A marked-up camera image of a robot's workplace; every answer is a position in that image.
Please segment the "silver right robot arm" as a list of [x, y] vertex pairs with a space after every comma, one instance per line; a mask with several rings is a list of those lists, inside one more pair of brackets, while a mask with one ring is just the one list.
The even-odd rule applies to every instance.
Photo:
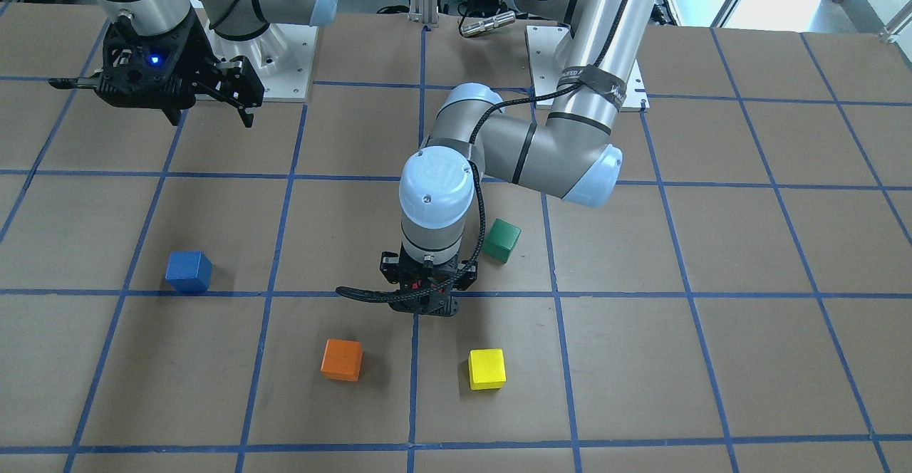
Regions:
[[110, 18], [101, 68], [50, 85], [91, 90], [117, 108], [160, 110], [172, 125], [205, 96], [251, 127], [265, 81], [294, 69], [282, 27], [326, 27], [338, 11], [338, 0], [98, 2]]

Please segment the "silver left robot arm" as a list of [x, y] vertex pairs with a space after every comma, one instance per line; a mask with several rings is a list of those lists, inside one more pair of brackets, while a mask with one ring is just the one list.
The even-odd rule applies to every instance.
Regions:
[[623, 160], [609, 140], [613, 121], [655, 0], [508, 2], [570, 28], [556, 51], [556, 87], [514, 101], [551, 100], [547, 119], [538, 125], [506, 115], [512, 102], [479, 83], [450, 91], [398, 182], [401, 248], [383, 253], [379, 264], [396, 291], [338, 287], [338, 294], [401, 313], [456, 314], [452, 290], [464, 291], [475, 281], [485, 240], [481, 221], [475, 250], [460, 259], [470, 207], [485, 210], [483, 177], [587, 207], [600, 207], [610, 197]]

